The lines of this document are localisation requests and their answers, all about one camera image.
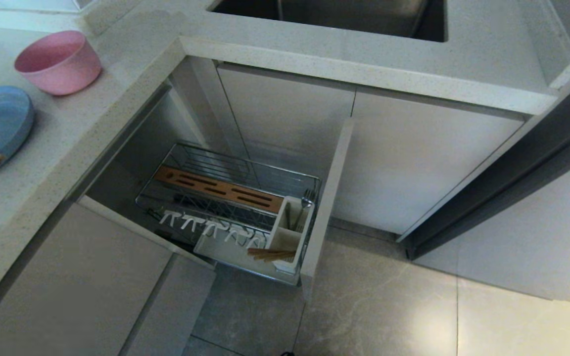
white countertop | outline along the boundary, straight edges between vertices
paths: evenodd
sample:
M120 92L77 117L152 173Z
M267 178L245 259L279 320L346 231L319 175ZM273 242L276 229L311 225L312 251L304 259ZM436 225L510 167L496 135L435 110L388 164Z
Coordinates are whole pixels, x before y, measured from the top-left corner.
M27 91L37 111L28 141L0 169L0 279L185 53L527 113L556 99L514 0L449 0L447 43L208 13L211 2L141 2L91 40L101 77L66 97L12 68L45 33L0 29L0 85Z

fork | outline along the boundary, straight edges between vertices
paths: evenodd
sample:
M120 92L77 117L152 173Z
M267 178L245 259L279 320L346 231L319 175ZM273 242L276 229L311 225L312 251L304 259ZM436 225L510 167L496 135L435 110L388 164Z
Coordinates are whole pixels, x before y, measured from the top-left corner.
M294 223L294 228L296 228L296 232L303 232L303 226L299 226L298 223L300 221L300 217L303 216L303 211L310 207L314 203L314 191L311 189L306 189L305 194L303 194L303 198L300 200L301 209L298 213L298 217L296 217L296 222Z

gray tile floor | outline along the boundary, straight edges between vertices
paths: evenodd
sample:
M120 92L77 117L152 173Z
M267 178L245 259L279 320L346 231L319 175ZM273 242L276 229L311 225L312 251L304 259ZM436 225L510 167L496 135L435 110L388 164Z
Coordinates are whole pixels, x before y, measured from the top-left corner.
M570 303L410 264L392 237L332 220L312 302L217 267L184 356L570 356Z

stainless steel sink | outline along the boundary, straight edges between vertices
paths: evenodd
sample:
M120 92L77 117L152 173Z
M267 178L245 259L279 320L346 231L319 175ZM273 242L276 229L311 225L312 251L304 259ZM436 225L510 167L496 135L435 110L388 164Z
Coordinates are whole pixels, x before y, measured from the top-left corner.
M214 12L445 42L445 0L222 0Z

pink bowl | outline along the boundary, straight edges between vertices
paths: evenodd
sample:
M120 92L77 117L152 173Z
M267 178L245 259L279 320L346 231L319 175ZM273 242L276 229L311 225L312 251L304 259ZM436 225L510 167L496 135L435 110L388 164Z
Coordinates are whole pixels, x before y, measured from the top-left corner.
M39 89L66 95L91 84L101 65L84 34L63 31L26 47L14 61L14 69Z

